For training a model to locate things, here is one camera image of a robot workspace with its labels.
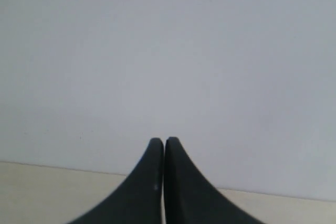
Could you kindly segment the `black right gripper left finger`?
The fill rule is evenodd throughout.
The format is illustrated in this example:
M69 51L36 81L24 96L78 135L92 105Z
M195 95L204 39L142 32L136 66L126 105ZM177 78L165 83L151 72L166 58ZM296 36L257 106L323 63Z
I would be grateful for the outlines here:
M71 223L162 223L163 164L162 140L152 138L116 190Z

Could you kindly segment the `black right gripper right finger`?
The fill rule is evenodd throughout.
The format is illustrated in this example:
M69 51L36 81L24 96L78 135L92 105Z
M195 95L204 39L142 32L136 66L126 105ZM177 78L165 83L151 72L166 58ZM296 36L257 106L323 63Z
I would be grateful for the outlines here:
M203 176L177 137L165 144L164 208L166 223L262 223Z

